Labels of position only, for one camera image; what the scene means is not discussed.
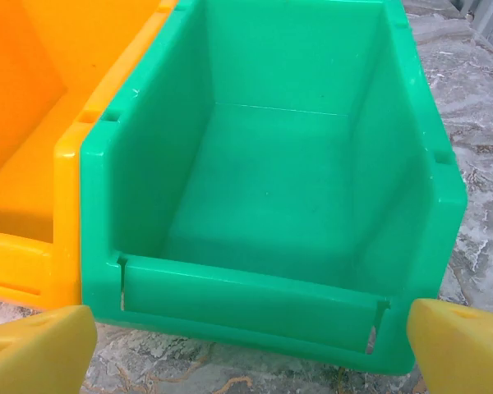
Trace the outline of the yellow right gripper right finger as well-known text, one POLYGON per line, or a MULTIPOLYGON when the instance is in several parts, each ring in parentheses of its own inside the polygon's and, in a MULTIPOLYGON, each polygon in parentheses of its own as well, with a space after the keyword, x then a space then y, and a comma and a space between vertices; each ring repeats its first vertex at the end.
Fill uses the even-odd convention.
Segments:
POLYGON ((493 313, 417 299, 408 341, 431 393, 493 393, 493 313))

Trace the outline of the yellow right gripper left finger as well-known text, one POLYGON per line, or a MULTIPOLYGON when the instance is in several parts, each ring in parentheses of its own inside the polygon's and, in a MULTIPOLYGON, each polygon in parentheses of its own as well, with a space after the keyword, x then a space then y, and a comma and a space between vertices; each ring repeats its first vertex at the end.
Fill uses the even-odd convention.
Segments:
POLYGON ((96 342, 85 305, 0 324, 0 393, 78 393, 96 342))

